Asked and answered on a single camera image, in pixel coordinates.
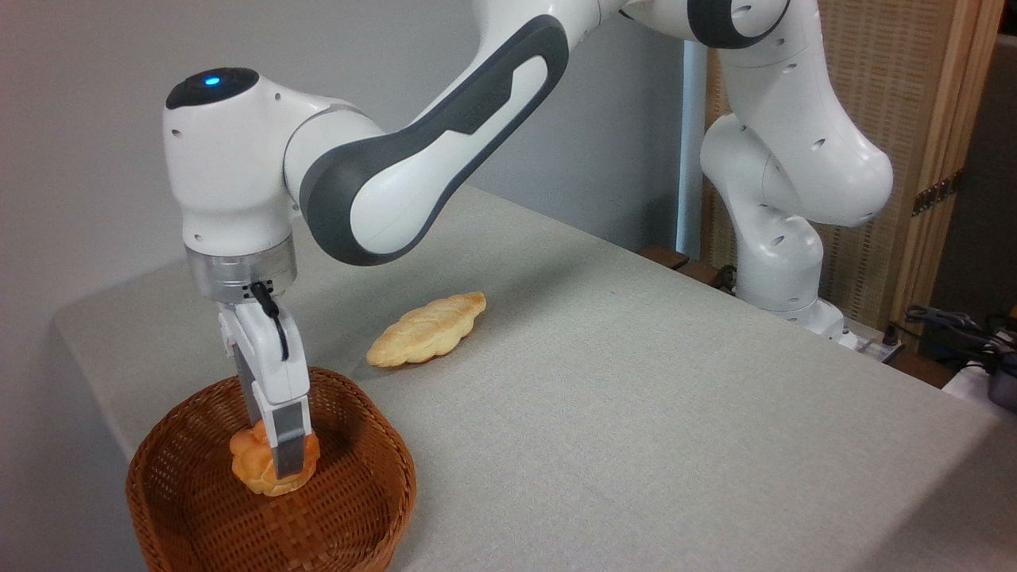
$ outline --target white wall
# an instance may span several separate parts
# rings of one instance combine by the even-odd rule
[[[680,45],[615,20],[473,182],[635,248],[672,239]],[[398,128],[476,34],[467,0],[0,2],[0,569],[142,566],[126,463],[52,317],[182,258],[169,89],[242,65]]]

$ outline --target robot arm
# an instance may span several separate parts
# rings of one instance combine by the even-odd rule
[[[801,19],[815,0],[475,0],[474,8],[481,30],[476,58],[395,133],[347,102],[301,94],[243,68],[193,75],[167,100],[167,165],[183,211],[188,259],[199,291],[219,303],[248,413],[252,422],[265,421],[280,476],[300,470],[303,438],[310,433],[303,348],[278,300],[296,278],[292,218],[303,214],[317,243],[341,262],[371,266],[403,255],[451,194],[554,89],[571,51],[619,9],[658,31],[729,50],[725,71],[740,91],[732,93],[735,111],[758,135],[739,145],[766,157],[761,164],[771,171],[787,170],[784,178],[768,175],[784,185],[767,186],[783,192],[774,194],[774,205],[831,217],[857,211],[836,203],[840,187],[823,187],[818,201],[809,196],[812,187],[800,190],[799,173],[810,173],[813,160],[798,156],[800,137],[789,126],[799,102],[786,92],[809,85],[766,82],[776,77],[774,66],[791,57],[825,77],[817,67],[818,42],[791,53],[802,45],[798,37],[817,38]],[[775,34],[779,44],[764,42]],[[824,92],[822,81],[816,85],[819,108],[836,104],[832,91]],[[809,117],[826,122],[819,135],[809,127],[810,145],[823,137],[831,155],[848,149],[862,163],[878,155],[859,145],[864,138],[846,115]],[[839,121],[832,130],[826,128],[831,117]],[[763,180],[763,171],[752,177]]]

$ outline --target bread roll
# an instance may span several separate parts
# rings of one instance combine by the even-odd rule
[[[272,459],[264,421],[258,421],[253,428],[237,432],[230,440],[230,452],[233,453],[233,474],[251,492],[266,497],[286,495],[303,487],[314,474],[321,456],[317,436],[312,433],[304,438],[303,470],[286,478],[276,478],[276,463]]]
[[[376,367],[397,367],[445,355],[473,331],[474,319],[486,307],[484,294],[473,292],[411,310],[374,342],[367,352],[367,362]]]

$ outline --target brown woven basket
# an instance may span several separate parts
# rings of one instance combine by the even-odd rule
[[[417,494],[402,438],[360,388],[311,368],[317,471],[282,497],[254,495],[230,470],[229,442],[250,426],[237,378],[175,407],[141,443],[127,504],[151,570],[384,570]]]

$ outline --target white pole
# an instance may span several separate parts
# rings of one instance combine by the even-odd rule
[[[681,148],[678,162],[678,220],[674,249],[700,259],[703,228],[703,168],[700,148],[706,132],[707,48],[685,42],[681,81]]]

